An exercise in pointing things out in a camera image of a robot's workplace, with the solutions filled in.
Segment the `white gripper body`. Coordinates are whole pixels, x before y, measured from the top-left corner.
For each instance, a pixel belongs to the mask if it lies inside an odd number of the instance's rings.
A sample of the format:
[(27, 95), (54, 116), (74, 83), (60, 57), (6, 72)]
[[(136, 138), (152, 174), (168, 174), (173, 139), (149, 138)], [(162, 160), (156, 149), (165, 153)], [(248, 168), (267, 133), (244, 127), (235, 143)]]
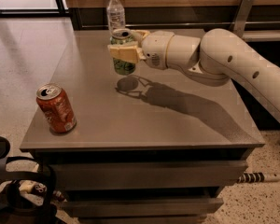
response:
[(167, 68), (167, 48), (174, 35), (173, 32), (156, 31), (142, 41), (142, 50), (146, 57), (145, 62), (149, 67), (160, 70)]

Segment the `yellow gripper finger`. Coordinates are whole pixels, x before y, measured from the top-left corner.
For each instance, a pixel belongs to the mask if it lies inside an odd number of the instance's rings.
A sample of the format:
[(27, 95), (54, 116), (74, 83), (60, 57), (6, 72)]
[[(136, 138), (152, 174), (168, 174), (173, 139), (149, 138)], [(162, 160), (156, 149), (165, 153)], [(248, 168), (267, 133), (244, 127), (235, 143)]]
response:
[(135, 41), (141, 43), (149, 34), (148, 30), (131, 30), (131, 34)]
[(142, 49), (137, 45), (109, 45), (108, 50), (113, 58), (128, 63), (139, 63), (146, 58)]

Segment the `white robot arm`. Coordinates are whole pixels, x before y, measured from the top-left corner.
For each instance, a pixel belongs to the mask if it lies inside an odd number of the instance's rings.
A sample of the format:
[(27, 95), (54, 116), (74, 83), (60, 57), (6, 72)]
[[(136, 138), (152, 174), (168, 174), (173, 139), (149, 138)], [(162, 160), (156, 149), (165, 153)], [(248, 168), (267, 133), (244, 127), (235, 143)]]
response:
[(134, 41), (108, 47), (110, 55), (128, 63), (145, 62), (174, 69), (209, 86), (235, 80), (280, 123), (280, 67), (263, 58), (239, 36), (213, 29), (203, 37), (173, 32), (133, 30)]

